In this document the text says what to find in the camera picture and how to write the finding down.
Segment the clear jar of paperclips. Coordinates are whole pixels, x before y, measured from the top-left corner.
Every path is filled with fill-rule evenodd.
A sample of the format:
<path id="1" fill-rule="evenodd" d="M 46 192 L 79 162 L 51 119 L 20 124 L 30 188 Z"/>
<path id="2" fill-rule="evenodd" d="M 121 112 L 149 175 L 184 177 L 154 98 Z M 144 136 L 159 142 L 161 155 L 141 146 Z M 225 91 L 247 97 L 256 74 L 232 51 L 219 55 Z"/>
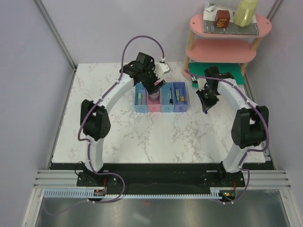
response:
<path id="1" fill-rule="evenodd" d="M 160 92 L 158 91 L 158 92 L 155 92 L 155 93 L 149 95 L 149 99 L 153 102 L 158 102 L 159 96 L 160 96 Z"/>

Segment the light blue end drawer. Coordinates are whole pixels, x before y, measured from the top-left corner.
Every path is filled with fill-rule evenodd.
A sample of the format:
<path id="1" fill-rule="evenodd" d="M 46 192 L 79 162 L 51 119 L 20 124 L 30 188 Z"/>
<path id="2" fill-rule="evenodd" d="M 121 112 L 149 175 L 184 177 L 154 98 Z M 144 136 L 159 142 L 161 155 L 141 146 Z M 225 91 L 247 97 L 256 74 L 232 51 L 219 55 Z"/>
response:
<path id="1" fill-rule="evenodd" d="M 142 83 L 135 85 L 134 108 L 137 113 L 148 113 L 147 91 Z"/>

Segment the short green highlighter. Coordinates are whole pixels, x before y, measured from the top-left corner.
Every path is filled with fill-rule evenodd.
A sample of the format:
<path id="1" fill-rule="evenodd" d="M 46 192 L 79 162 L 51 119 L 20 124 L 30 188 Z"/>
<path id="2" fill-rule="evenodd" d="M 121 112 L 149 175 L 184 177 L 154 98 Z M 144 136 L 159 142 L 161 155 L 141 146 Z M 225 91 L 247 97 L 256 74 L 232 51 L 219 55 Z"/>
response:
<path id="1" fill-rule="evenodd" d="M 175 93 L 176 93 L 176 100 L 179 102 L 180 101 L 180 92 L 179 92 L 179 89 L 176 89 Z"/>

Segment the black marker pen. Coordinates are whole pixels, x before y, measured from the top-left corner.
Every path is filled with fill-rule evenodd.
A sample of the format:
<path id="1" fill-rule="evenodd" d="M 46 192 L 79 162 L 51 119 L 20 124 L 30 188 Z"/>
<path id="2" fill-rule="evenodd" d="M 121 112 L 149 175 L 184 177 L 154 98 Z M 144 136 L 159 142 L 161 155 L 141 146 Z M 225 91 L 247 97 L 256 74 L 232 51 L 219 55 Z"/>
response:
<path id="1" fill-rule="evenodd" d="M 169 104 L 173 105 L 173 99 L 172 99 L 172 90 L 169 90 Z"/>

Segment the pink drawer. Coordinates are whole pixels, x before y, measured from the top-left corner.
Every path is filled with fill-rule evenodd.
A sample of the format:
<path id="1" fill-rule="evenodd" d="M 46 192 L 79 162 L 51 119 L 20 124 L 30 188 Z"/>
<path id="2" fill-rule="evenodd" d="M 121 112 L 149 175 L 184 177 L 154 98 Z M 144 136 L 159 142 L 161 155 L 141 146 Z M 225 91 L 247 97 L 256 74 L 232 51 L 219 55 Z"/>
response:
<path id="1" fill-rule="evenodd" d="M 149 112 L 160 112 L 161 111 L 161 97 L 159 96 L 158 102 L 153 102 L 149 99 L 149 95 L 147 96 L 147 106 Z"/>

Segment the long green highlighter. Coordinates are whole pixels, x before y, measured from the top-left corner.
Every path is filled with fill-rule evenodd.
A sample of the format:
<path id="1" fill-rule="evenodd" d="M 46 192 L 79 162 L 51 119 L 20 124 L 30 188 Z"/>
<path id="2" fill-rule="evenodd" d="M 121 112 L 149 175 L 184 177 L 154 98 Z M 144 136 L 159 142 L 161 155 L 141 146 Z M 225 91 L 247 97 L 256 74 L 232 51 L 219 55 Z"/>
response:
<path id="1" fill-rule="evenodd" d="M 138 105 L 142 105 L 142 93 L 141 92 L 138 93 L 137 101 L 138 101 Z"/>

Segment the purple drawer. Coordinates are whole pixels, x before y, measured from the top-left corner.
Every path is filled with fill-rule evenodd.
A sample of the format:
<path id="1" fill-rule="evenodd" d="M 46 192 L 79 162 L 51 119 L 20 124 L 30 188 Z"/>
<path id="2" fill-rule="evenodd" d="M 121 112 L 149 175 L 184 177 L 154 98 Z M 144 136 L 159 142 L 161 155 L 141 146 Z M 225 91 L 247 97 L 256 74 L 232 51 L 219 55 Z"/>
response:
<path id="1" fill-rule="evenodd" d="M 183 96 L 185 98 L 185 102 L 176 100 L 175 90 L 179 89 L 180 97 Z M 175 101 L 174 112 L 186 112 L 188 108 L 188 97 L 187 97 L 187 87 L 185 82 L 173 82 L 173 97 Z"/>

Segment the pink highlighter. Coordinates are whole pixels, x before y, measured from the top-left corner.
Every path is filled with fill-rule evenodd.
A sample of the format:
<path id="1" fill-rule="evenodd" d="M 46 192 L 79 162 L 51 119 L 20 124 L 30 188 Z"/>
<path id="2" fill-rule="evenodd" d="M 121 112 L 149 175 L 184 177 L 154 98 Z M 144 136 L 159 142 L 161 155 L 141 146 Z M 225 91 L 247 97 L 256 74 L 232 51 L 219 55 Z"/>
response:
<path id="1" fill-rule="evenodd" d="M 147 101 L 146 101 L 146 90 L 143 89 L 142 92 L 142 105 L 146 105 L 147 104 Z"/>

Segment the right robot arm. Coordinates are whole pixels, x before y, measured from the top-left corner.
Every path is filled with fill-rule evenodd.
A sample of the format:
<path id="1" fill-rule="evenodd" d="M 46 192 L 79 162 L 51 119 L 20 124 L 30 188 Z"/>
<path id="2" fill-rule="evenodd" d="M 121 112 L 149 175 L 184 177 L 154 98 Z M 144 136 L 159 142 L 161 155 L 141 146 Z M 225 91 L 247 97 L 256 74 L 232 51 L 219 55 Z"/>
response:
<path id="1" fill-rule="evenodd" d="M 217 181 L 228 186 L 234 180 L 233 173 L 242 170 L 242 163 L 249 152 L 263 152 L 269 146 L 268 119 L 269 110 L 249 99 L 236 84 L 234 76 L 220 73 L 216 66 L 204 70 L 206 83 L 196 91 L 202 110 L 206 114 L 223 96 L 235 111 L 231 129 L 232 148 L 223 160 L 223 171 L 217 174 Z"/>

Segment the green folder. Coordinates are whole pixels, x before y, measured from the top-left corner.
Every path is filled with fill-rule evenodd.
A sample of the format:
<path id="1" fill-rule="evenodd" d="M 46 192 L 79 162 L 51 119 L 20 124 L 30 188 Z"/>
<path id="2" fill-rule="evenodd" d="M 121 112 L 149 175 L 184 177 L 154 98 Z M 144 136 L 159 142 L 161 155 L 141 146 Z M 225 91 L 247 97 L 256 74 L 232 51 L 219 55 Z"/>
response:
<path id="1" fill-rule="evenodd" d="M 238 85 L 244 85 L 245 81 L 237 63 L 203 63 L 203 62 L 191 62 L 189 63 L 188 71 L 193 74 L 204 76 L 204 70 L 216 66 L 220 73 L 229 72 L 234 76 Z"/>

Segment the pink three-tier shelf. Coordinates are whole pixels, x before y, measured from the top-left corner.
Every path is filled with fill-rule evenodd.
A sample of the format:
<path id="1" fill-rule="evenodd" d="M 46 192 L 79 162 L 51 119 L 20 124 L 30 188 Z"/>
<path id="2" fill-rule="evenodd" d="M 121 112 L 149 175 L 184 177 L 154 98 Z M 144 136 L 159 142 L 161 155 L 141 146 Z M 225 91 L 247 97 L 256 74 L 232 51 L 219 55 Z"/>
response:
<path id="1" fill-rule="evenodd" d="M 258 36 L 207 34 L 203 27 L 203 14 L 194 15 L 190 20 L 190 33 L 186 48 L 182 74 L 190 79 L 185 71 L 191 60 L 206 63 L 237 63 L 241 74 L 255 56 L 257 48 L 272 29 L 271 22 L 263 15 L 257 14 Z"/>

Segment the red patterned box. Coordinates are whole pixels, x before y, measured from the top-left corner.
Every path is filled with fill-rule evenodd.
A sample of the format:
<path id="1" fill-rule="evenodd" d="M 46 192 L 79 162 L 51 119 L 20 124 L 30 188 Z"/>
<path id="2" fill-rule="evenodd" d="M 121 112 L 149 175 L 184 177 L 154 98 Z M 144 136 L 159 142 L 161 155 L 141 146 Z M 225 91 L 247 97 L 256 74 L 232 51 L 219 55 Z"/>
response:
<path id="1" fill-rule="evenodd" d="M 215 28 L 227 28 L 231 20 L 231 15 L 228 10 L 218 10 L 215 15 Z"/>

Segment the crumpled white paper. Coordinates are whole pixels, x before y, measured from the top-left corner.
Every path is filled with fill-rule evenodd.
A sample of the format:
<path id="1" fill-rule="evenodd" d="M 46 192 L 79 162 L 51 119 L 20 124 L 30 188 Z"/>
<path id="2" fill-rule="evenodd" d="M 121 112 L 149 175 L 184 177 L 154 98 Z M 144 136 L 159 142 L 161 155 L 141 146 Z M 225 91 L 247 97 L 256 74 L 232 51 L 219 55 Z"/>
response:
<path id="1" fill-rule="evenodd" d="M 217 5 L 214 3 L 207 2 L 205 4 L 205 10 L 209 13 L 214 12 L 217 9 Z"/>

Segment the yellow-green pitcher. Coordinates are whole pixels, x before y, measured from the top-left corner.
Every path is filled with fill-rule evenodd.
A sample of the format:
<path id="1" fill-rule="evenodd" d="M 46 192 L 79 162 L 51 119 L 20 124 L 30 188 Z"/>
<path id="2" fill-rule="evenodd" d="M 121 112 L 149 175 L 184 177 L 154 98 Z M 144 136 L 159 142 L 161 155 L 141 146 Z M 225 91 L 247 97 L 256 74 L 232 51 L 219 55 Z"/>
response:
<path id="1" fill-rule="evenodd" d="M 253 19 L 257 5 L 257 0 L 241 0 L 233 16 L 234 24 L 240 27 L 248 26 Z"/>

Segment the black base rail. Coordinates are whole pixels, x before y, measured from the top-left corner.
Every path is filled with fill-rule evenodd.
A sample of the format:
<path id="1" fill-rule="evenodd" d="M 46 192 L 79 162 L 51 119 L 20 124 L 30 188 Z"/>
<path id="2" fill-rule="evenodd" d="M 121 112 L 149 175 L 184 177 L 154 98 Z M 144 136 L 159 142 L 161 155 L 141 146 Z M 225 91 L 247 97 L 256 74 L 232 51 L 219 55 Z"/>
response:
<path id="1" fill-rule="evenodd" d="M 225 173 L 222 164 L 111 164 L 96 175 L 86 167 L 78 187 L 105 187 L 113 194 L 206 194 L 213 187 L 244 187 L 242 172 Z"/>

